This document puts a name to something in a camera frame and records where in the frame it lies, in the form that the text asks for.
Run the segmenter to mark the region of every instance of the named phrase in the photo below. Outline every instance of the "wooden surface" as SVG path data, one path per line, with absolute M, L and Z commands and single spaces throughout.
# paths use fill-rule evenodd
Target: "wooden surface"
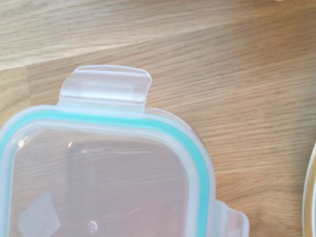
M 0 2 L 0 124 L 55 104 L 78 66 L 117 64 L 153 77 L 148 106 L 194 127 L 217 197 L 250 235 L 302 236 L 316 140 L 316 1 Z

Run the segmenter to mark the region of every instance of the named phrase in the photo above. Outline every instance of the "plastic flap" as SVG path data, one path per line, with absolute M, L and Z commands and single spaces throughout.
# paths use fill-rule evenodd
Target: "plastic flap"
M 220 215 L 218 237 L 248 237 L 249 220 L 247 216 L 239 211 L 229 208 L 225 203 L 219 201 Z
M 58 104 L 96 104 L 144 110 L 151 83 L 151 76 L 142 69 L 83 66 L 65 80 Z

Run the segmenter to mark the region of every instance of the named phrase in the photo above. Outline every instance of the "teal silicone gasket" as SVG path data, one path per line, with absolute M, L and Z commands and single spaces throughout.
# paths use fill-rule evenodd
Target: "teal silicone gasket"
M 3 154 L 5 146 L 12 135 L 23 125 L 41 119 L 52 119 L 52 120 L 62 120 L 62 121 L 72 121 L 72 122 L 83 122 L 83 123 L 93 123 L 93 124 L 104 124 L 104 125 L 114 125 L 114 126 L 128 126 L 137 128 L 149 128 L 152 130 L 162 131 L 175 139 L 177 139 L 186 148 L 197 169 L 197 175 L 200 183 L 199 197 L 198 197 L 198 214 L 197 214 L 197 227 L 196 227 L 196 237 L 206 236 L 207 227 L 207 213 L 208 213 L 208 201 L 209 201 L 209 177 L 206 164 L 203 160 L 203 156 L 199 151 L 198 147 L 185 133 L 180 131 L 178 128 L 161 122 L 158 120 L 147 119 L 147 118 L 122 118 L 122 117 L 108 117 L 101 115 L 87 115 L 80 113 L 69 113 L 54 110 L 43 110 L 32 112 L 25 115 L 23 118 L 18 120 L 3 136 L 0 143 L 0 158 Z M 12 170 L 14 159 L 9 163 L 9 170 Z M 6 190 L 9 190 L 6 196 L 6 208 L 10 207 L 11 202 L 11 176 L 9 174 Z M 9 210 L 6 210 L 6 216 L 9 216 Z

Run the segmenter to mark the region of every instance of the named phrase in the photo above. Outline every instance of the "food storage container lid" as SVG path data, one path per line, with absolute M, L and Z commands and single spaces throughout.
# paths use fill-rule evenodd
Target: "food storage container lid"
M 305 179 L 302 217 L 304 236 L 316 237 L 316 143 Z
M 0 237 L 248 236 L 247 217 L 216 200 L 193 130 L 145 108 L 151 81 L 136 68 L 79 67 L 57 105 L 6 123 Z

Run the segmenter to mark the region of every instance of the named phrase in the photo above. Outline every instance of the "wooden table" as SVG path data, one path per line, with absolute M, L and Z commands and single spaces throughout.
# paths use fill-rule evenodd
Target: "wooden table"
M 315 0 L 4 0 L 0 124 L 55 104 L 78 66 L 153 77 L 148 106 L 171 111 L 211 154 L 217 197 L 250 235 L 302 236 L 316 141 Z

